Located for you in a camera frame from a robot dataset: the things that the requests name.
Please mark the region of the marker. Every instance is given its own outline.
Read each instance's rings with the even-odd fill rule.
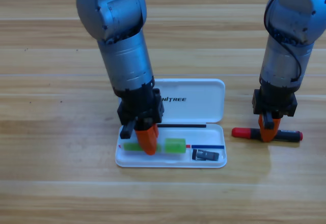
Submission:
[[[256,128],[233,128],[232,136],[261,140],[260,130]],[[273,140],[299,143],[303,140],[303,134],[299,131],[278,130],[277,135],[274,137]]]

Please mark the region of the robotic arm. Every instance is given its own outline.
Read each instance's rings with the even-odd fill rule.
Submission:
[[[301,86],[314,42],[326,29],[326,0],[269,0],[264,24],[269,37],[253,108],[260,115],[262,139],[270,142],[280,119],[294,116],[294,93]]]
[[[155,154],[164,107],[143,34],[145,0],[77,0],[81,22],[97,40],[114,93],[121,98],[118,115],[122,139],[135,129],[143,150]]]

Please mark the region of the green sponge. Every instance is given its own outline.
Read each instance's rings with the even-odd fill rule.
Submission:
[[[186,151],[185,139],[183,138],[165,139],[164,150],[167,154],[184,154]]]
[[[124,143],[123,144],[123,149],[125,151],[143,151],[139,143]],[[161,145],[157,144],[156,146],[156,151],[161,152],[162,148]]]
[[[164,143],[164,152],[167,154],[184,154],[186,152],[185,139],[182,138],[167,138]],[[138,143],[124,143],[123,149],[125,151],[143,151]],[[162,147],[157,144],[156,152],[162,152]]]

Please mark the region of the table surface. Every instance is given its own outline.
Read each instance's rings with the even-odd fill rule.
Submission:
[[[147,0],[156,77],[227,88],[228,164],[182,170],[116,166],[117,98],[75,0],[0,0],[0,223],[326,223],[326,35],[281,123],[303,142],[230,136],[258,127],[267,1]]]

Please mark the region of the black stripe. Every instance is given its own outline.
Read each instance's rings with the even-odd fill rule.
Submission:
[[[161,128],[206,128],[207,125],[205,124],[158,124],[158,127]]]

